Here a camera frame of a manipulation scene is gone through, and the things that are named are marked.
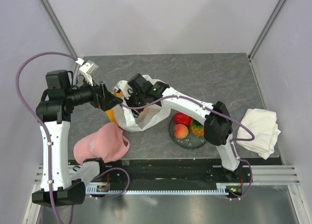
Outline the white plastic bag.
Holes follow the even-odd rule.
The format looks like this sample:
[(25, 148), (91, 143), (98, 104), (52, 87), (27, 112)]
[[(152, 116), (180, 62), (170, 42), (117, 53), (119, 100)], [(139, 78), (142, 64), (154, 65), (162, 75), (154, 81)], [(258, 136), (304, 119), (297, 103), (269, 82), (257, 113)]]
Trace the white plastic bag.
[[(153, 85), (156, 84), (157, 81), (162, 82), (162, 80), (159, 79), (152, 79), (149, 75), (143, 75), (143, 77), (150, 81)], [(136, 110), (131, 110), (121, 105), (115, 106), (113, 111), (118, 125), (122, 129), (130, 132), (144, 131), (151, 128), (166, 119), (171, 113), (170, 108), (160, 107), (156, 104), (144, 108), (141, 113), (138, 113), (137, 118), (134, 116), (133, 112)]]

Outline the fake red bell pepper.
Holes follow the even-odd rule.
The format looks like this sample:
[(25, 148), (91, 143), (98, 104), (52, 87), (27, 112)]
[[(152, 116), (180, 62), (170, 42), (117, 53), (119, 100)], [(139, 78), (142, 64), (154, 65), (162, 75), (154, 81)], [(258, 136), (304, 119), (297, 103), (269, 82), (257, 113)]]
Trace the fake red bell pepper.
[(178, 112), (174, 115), (174, 122), (176, 124), (182, 124), (188, 127), (190, 126), (191, 121), (192, 121), (192, 118), (184, 113)]

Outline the fake peach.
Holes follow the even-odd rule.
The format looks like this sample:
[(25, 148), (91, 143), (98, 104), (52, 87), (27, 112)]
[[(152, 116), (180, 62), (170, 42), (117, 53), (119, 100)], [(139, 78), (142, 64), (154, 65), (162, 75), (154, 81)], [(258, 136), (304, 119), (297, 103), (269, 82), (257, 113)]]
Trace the fake peach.
[(177, 139), (184, 139), (188, 136), (189, 130), (188, 127), (183, 124), (176, 124), (173, 128), (174, 136)]

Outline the fake fruit green leaves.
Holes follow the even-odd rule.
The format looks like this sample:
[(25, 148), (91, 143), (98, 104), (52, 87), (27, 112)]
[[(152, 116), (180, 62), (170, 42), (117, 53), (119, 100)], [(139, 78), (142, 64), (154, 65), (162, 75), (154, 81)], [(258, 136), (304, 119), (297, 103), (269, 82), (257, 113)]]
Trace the fake fruit green leaves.
[(195, 135), (196, 137), (204, 136), (204, 126), (195, 119), (191, 120), (190, 127), (193, 135)]

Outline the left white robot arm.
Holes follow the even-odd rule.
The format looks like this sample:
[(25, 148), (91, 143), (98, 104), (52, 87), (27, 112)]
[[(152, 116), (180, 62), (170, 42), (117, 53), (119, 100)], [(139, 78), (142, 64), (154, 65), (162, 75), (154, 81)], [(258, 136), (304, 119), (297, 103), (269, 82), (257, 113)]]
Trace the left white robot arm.
[(103, 82), (78, 87), (70, 83), (67, 70), (46, 74), (47, 90), (36, 108), (43, 140), (43, 176), (40, 190), (32, 194), (33, 203), (44, 206), (80, 205), (86, 188), (94, 179), (105, 180), (104, 165), (120, 159), (128, 150), (126, 140), (116, 123), (81, 139), (74, 147), (74, 156), (81, 168), (70, 175), (68, 169), (68, 133), (71, 114), (76, 106), (90, 103), (108, 111), (123, 100), (109, 92)]

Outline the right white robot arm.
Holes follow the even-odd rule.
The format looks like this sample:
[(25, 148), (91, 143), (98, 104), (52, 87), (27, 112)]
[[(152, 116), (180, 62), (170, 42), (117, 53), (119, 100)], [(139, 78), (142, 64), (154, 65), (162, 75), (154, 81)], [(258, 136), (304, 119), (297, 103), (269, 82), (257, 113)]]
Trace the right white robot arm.
[(212, 104), (196, 100), (162, 81), (152, 83), (141, 74), (134, 75), (120, 89), (127, 106), (133, 110), (142, 112), (145, 105), (156, 104), (196, 120), (204, 127), (205, 140), (216, 146), (224, 168), (224, 178), (234, 182), (241, 176), (242, 164), (236, 149), (230, 144), (233, 139), (233, 121), (224, 103), (218, 101)]

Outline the orange cloth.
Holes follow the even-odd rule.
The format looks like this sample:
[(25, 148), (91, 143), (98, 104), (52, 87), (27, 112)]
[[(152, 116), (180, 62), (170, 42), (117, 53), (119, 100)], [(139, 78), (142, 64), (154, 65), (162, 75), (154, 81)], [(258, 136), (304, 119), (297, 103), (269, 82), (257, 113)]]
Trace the orange cloth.
[[(116, 95), (116, 96), (119, 97), (119, 98), (121, 98), (121, 97), (123, 96), (123, 93), (122, 93), (122, 92), (118, 92), (118, 93), (117, 93), (117, 92), (115, 92), (115, 91), (112, 91), (111, 93), (114, 94), (114, 95)], [(110, 120), (111, 122), (116, 123), (116, 125), (119, 127), (119, 125), (118, 125), (118, 123), (117, 123), (117, 121), (116, 121), (116, 119), (115, 119), (115, 117), (114, 117), (114, 111), (113, 111), (113, 109), (110, 109), (110, 110), (106, 111), (106, 114), (107, 114), (109, 120)]]

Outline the pink cap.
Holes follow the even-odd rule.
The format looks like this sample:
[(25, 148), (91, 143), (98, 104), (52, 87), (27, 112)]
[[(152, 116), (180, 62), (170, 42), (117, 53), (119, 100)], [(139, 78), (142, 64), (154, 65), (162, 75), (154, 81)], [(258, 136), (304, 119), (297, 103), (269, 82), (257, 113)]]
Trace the pink cap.
[(79, 140), (73, 149), (74, 158), (82, 164), (86, 159), (101, 158), (105, 163), (121, 159), (129, 150), (130, 142), (116, 123), (105, 124), (97, 132)]

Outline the blue ceramic plate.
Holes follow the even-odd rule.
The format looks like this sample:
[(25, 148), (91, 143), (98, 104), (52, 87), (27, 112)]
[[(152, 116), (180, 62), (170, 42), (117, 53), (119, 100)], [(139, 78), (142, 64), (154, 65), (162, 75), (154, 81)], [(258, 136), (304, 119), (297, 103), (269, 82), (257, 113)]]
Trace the blue ceramic plate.
[(195, 135), (193, 135), (190, 126), (188, 126), (188, 130), (189, 130), (188, 136), (184, 139), (177, 139), (174, 136), (174, 130), (173, 130), (175, 125), (176, 123), (174, 122), (174, 117), (173, 117), (169, 123), (169, 134), (172, 140), (176, 142), (179, 146), (186, 148), (186, 149), (196, 149), (206, 144), (207, 141), (205, 140), (204, 137), (196, 137)]

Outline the white folded towel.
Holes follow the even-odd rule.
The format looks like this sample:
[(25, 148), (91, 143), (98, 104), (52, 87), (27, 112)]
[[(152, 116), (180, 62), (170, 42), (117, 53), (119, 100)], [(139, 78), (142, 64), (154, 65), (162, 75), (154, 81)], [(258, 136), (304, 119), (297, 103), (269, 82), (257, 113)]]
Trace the white folded towel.
[(277, 114), (265, 109), (247, 109), (241, 124), (254, 134), (254, 140), (246, 141), (251, 135), (239, 127), (236, 135), (237, 144), (257, 153), (265, 160), (268, 159), (274, 153), (274, 147), (281, 133), (278, 129)]

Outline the left aluminium frame post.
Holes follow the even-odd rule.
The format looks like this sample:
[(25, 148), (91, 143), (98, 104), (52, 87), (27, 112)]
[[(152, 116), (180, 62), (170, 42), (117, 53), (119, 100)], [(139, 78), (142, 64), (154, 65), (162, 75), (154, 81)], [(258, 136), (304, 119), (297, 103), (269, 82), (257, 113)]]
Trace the left aluminium frame post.
[(58, 35), (60, 36), (61, 40), (65, 44), (66, 48), (69, 50), (70, 54), (73, 56), (78, 56), (75, 49), (73, 48), (65, 30), (63, 29), (55, 11), (49, 0), (39, 0), (42, 7), (44, 8), (48, 18), (50, 19), (51, 23), (53, 24), (54, 28), (56, 29)]

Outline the aluminium frame post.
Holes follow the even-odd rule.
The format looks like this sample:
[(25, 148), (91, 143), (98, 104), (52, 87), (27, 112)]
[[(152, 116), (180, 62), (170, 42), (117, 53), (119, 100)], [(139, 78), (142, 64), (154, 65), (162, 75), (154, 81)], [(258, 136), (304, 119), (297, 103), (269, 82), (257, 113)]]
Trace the aluminium frame post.
[(262, 28), (257, 40), (255, 41), (255, 44), (253, 45), (251, 51), (248, 54), (248, 59), (250, 62), (252, 61), (252, 59), (256, 55), (257, 51), (259, 50), (260, 46), (262, 45), (263, 41), (265, 40), (270, 29), (274, 25), (276, 19), (278, 18), (279, 14), (281, 13), (286, 2), (287, 2), (287, 0), (278, 0), (277, 3), (275, 4), (270, 16), (268, 17), (264, 27)]
[(55, 11), (49, 0), (39, 0), (42, 7), (44, 8), (48, 18), (50, 19), (51, 23), (53, 24), (54, 28), (56, 29), (58, 35), (60, 36), (61, 40), (65, 44), (66, 48), (69, 50), (70, 54), (73, 56), (78, 56), (75, 49), (73, 48), (65, 30), (63, 29)]

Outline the right aluminium frame post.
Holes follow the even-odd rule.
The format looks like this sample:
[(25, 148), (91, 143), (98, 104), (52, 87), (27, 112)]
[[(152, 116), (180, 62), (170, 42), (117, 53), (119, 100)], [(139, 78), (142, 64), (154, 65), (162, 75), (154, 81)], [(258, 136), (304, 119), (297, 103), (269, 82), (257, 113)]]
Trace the right aluminium frame post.
[(250, 62), (252, 61), (252, 59), (256, 55), (257, 51), (259, 50), (260, 46), (262, 45), (263, 41), (265, 40), (270, 29), (274, 25), (276, 19), (278, 18), (279, 14), (281, 13), (286, 2), (287, 2), (287, 0), (278, 0), (277, 3), (275, 4), (270, 16), (268, 17), (264, 27), (262, 28), (257, 40), (255, 41), (255, 44), (253, 45), (251, 51), (248, 54), (248, 59)]

